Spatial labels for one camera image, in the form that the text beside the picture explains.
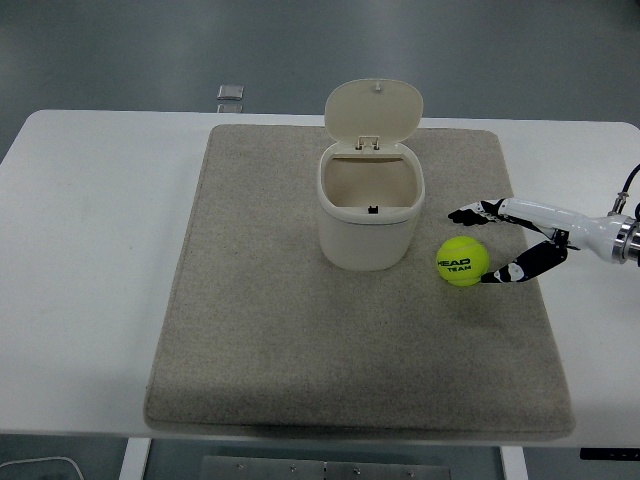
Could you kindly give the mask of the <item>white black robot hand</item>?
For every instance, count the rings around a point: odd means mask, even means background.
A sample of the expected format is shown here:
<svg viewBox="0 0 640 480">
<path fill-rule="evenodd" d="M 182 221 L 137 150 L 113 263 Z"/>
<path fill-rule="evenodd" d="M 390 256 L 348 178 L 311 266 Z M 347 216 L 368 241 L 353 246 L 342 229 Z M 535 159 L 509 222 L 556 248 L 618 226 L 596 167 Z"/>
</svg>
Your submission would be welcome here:
<svg viewBox="0 0 640 480">
<path fill-rule="evenodd" d="M 588 249 L 611 263 L 632 258 L 628 236 L 634 231 L 634 221 L 620 214 L 590 218 L 533 201 L 503 198 L 474 202 L 448 218 L 465 226 L 507 222 L 546 237 L 507 265 L 484 274 L 483 283 L 526 282 L 563 263 L 571 249 Z"/>
</svg>

